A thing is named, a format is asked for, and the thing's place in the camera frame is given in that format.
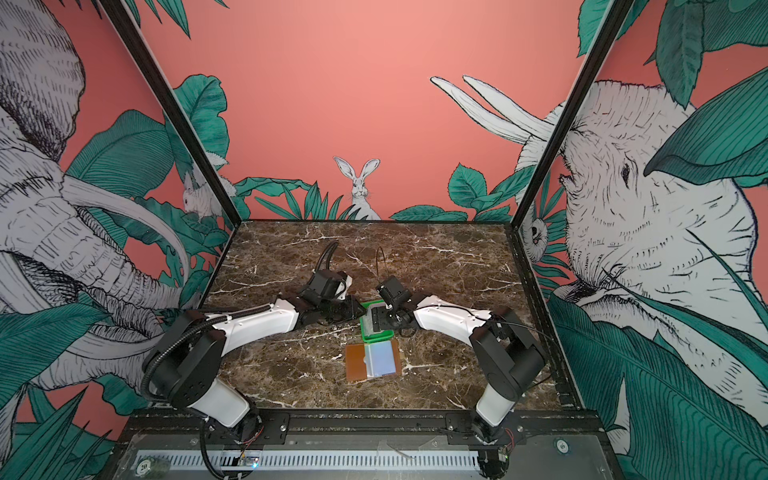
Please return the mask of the brown leather card holder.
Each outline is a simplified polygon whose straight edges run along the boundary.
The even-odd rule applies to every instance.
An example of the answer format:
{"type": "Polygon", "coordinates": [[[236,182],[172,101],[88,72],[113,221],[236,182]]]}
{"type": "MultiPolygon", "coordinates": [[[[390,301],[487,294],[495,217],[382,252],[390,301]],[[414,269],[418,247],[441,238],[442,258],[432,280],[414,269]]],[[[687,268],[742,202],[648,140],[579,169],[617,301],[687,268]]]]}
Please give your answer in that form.
{"type": "Polygon", "coordinates": [[[402,374],[399,345],[395,339],[347,345],[346,379],[349,383],[402,374]]]}

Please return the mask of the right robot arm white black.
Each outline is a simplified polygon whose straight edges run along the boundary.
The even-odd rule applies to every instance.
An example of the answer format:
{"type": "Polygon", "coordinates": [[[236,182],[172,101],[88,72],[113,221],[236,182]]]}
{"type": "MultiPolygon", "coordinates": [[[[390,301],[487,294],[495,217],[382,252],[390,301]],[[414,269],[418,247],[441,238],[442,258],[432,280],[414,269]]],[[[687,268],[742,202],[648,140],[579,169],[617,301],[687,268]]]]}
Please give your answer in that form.
{"type": "Polygon", "coordinates": [[[485,445],[515,439],[512,411],[547,364],[538,338],[508,307],[479,310],[435,295],[413,293],[391,276],[376,287],[383,302],[370,308],[385,330],[434,331],[472,347],[487,381],[471,414],[472,435],[485,445]]]}

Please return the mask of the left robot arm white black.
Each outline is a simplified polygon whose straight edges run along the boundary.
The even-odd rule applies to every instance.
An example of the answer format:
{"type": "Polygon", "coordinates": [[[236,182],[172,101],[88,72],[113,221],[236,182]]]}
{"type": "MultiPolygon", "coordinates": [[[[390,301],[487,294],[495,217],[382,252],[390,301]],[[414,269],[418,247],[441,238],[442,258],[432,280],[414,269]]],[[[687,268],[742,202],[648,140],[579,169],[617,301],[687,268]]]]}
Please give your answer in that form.
{"type": "Polygon", "coordinates": [[[264,338],[326,321],[356,321],[365,307],[348,292],[346,273],[316,271],[295,295],[227,313],[190,310],[152,348],[142,365],[141,395],[193,411],[225,428],[239,427],[257,408],[219,379],[223,357],[264,338]]]}

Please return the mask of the green plastic tray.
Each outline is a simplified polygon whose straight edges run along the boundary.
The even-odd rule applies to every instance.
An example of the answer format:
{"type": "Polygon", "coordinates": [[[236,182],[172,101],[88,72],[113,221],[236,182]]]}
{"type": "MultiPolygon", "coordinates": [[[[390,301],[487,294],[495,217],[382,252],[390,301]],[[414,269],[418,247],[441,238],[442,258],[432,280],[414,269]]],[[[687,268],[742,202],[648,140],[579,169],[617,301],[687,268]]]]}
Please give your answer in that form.
{"type": "Polygon", "coordinates": [[[364,343],[377,343],[388,341],[394,337],[393,330],[385,330],[380,317],[381,313],[375,313],[379,308],[386,308],[383,300],[369,301],[362,304],[366,313],[360,318],[361,337],[364,343]]]}

